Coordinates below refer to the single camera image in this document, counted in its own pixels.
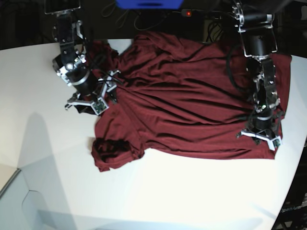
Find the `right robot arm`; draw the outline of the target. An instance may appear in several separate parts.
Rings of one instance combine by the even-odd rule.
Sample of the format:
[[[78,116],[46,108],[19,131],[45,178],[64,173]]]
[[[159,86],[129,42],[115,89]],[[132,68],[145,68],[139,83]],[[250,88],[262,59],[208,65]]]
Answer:
[[[83,23],[75,17],[81,8],[79,0],[47,0],[45,14],[54,15],[53,38],[59,44],[60,54],[52,60],[53,69],[68,86],[76,89],[67,100],[65,109],[75,107],[79,113],[100,116],[109,106],[106,99],[117,103],[116,88],[121,80],[120,70],[103,70],[103,54],[91,57],[87,54],[89,42]]]

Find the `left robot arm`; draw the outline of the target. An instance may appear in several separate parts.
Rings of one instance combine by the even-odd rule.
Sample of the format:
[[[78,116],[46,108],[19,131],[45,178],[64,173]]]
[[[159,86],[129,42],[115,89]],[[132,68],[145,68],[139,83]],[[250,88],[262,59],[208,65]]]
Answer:
[[[253,110],[247,118],[246,127],[237,138],[246,136],[256,144],[265,141],[270,150],[275,151],[282,144],[279,135],[281,118],[281,99],[276,87],[275,65],[271,58],[277,52],[277,43],[273,32],[274,15],[260,12],[255,7],[235,0],[232,3],[235,24],[241,39],[241,47],[247,58],[247,72],[252,79],[251,88],[239,86],[230,70],[231,52],[227,54],[226,70],[232,85],[240,92],[249,94]]]

